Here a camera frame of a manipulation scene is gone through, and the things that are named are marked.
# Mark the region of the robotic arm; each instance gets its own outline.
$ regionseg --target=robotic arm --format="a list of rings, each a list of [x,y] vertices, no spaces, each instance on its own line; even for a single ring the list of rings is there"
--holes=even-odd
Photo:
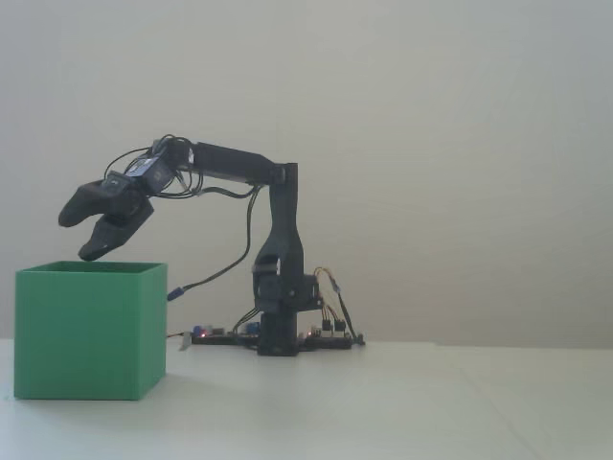
[[[95,261],[134,235],[153,213],[149,199],[164,196],[175,178],[183,180],[182,172],[244,182],[254,191],[269,186],[272,227],[253,265],[254,311],[262,313],[258,353],[295,356],[297,313],[319,310],[322,305],[316,277],[304,273],[296,226],[297,164],[278,164],[255,153],[165,136],[125,173],[111,172],[103,180],[80,186],[62,209],[59,225],[71,227],[102,214],[79,252],[83,260]],[[176,289],[169,300],[190,287]]]

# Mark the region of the black cable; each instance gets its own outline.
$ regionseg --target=black cable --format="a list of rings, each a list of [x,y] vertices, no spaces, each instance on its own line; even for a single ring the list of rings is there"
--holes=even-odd
[[[235,192],[231,192],[229,190],[222,189],[221,187],[206,187],[200,191],[199,195],[221,194],[224,196],[229,196],[230,198],[243,199],[243,198],[247,198],[251,196],[256,191],[257,188],[258,187],[255,186],[255,187],[252,187],[251,190],[245,194],[237,194]]]
[[[362,334],[357,335],[353,330],[352,319],[349,317],[349,312],[347,311],[347,307],[345,307],[345,302],[343,302],[343,297],[341,296],[340,291],[336,293],[338,295],[338,302],[341,304],[341,310],[345,315],[345,319],[347,320],[347,327],[349,328],[350,333],[352,333],[353,341],[355,343],[359,343],[360,345],[364,345],[364,336]]]
[[[121,160],[122,158],[132,154],[132,153],[136,153],[137,151],[143,151],[143,150],[149,150],[150,147],[141,147],[140,149],[134,149],[131,151],[127,151],[126,153],[123,153],[121,155],[119,155],[117,158],[115,158],[113,161],[111,161],[108,166],[106,167],[106,169],[104,170],[104,178],[106,178],[106,175],[108,174],[108,170],[111,169],[111,166],[113,166],[115,163],[117,163],[119,160]]]
[[[250,311],[248,311],[247,313],[245,313],[242,318],[237,321],[237,324],[234,325],[234,327],[232,328],[232,333],[234,335],[238,335],[238,328],[246,323],[247,321],[249,321],[250,319],[252,319],[253,317],[257,316],[258,313],[260,313],[260,311],[258,309],[251,309]]]
[[[232,268],[240,264],[247,257],[247,255],[249,254],[249,250],[251,249],[251,215],[253,213],[253,206],[256,203],[256,198],[258,198],[258,194],[260,193],[260,190],[261,190],[261,186],[256,187],[256,190],[251,195],[251,199],[249,200],[249,204],[247,206],[247,247],[245,248],[242,255],[238,259],[236,259],[234,262],[232,262],[225,268],[222,268],[220,271],[218,271],[217,273],[214,273],[208,278],[205,278],[202,281],[198,281],[197,283],[191,283],[189,285],[183,286],[181,288],[183,292],[185,292],[186,290],[196,288],[198,286],[206,285],[207,283],[212,282],[213,280],[219,278],[221,275],[223,275],[224,273],[227,273]]]

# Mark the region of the green box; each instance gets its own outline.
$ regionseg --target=green box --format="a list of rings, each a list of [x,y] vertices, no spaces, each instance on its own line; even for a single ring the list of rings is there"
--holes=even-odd
[[[165,264],[17,272],[14,396],[140,400],[166,373]]]

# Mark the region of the table surface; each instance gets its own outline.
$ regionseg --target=table surface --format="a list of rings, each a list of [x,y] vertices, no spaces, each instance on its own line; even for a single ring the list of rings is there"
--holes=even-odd
[[[142,401],[16,401],[0,340],[0,458],[613,458],[613,351],[179,343]]]

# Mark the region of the white wall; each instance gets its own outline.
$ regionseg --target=white wall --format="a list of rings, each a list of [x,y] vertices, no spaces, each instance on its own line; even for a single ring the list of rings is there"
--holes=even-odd
[[[0,335],[14,271],[89,238],[93,222],[56,225],[75,188],[175,132],[301,164],[306,268],[334,269],[370,338],[613,346],[609,2],[11,0],[0,16]],[[109,259],[169,262],[174,287],[244,245],[241,203],[154,206]],[[231,325],[249,266],[171,304],[170,330]]]

